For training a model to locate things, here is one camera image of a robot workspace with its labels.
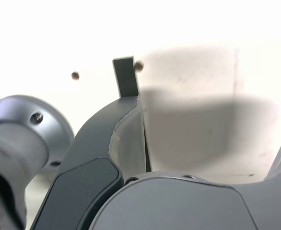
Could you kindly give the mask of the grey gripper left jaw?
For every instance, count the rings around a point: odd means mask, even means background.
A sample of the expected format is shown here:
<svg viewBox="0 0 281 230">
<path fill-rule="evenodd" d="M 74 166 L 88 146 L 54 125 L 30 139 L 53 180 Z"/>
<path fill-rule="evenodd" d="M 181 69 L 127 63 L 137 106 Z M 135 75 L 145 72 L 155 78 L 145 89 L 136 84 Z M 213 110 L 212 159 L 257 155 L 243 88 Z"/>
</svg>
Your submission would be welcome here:
<svg viewBox="0 0 281 230">
<path fill-rule="evenodd" d="M 34 230 L 86 230 L 127 178 L 146 172 L 138 97 L 123 97 L 79 130 L 32 224 Z"/>
</svg>

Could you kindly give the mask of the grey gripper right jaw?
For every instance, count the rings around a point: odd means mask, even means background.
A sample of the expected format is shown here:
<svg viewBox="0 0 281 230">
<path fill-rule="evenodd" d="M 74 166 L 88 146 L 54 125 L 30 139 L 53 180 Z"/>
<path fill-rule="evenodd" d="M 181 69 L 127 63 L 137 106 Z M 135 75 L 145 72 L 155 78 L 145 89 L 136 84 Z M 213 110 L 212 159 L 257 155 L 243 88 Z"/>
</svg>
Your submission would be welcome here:
<svg viewBox="0 0 281 230">
<path fill-rule="evenodd" d="M 148 177 L 116 192 L 92 230 L 281 230 L 281 147 L 267 178 L 216 184 Z"/>
</svg>

